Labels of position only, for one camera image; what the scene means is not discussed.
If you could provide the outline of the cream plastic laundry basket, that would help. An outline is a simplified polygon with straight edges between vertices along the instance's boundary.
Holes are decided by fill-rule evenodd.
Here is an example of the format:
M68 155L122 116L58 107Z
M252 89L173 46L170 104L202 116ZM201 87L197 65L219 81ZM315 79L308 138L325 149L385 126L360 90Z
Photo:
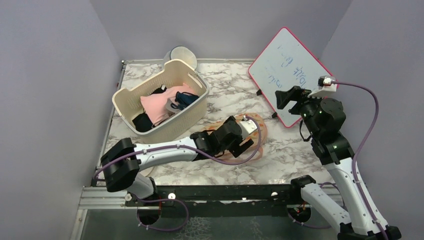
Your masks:
M157 88L165 85L174 87L187 84L199 99L180 113L167 119L159 126L139 132L132 120L144 110L140 97L150 96ZM139 135L144 142L159 143L171 141L195 125L207 113L207 97L210 87L201 75L190 65L180 59L166 62L163 69L131 89L121 88L112 97L112 103L123 122Z

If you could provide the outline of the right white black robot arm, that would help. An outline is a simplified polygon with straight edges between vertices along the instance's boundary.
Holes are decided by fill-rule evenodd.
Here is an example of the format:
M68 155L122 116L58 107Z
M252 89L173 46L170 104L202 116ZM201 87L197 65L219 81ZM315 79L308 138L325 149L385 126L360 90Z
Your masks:
M309 175L291 180L289 199L306 201L336 231L339 240L399 240L398 227L381 215L359 173L355 153L340 129L346 120L343 105L333 98L312 97L311 91L294 86L275 92L277 108L299 115L310 133L311 146L320 163L330 173L345 203L342 208Z

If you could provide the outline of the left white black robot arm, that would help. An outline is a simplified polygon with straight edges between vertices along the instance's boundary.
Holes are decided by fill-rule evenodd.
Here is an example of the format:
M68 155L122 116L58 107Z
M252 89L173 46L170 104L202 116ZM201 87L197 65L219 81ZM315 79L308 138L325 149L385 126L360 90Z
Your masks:
M101 167L94 178L103 174L109 193L127 190L149 206L157 200L156 184L153 178L141 175L141 171L199 160L213 160L230 166L232 163L219 158L219 154L229 152L233 157L239 157L254 144L251 138L254 133L260 136L262 131L252 117L243 116L237 121L230 116L215 130L194 132L179 140L141 144L133 143L129 137L123 138L100 158Z

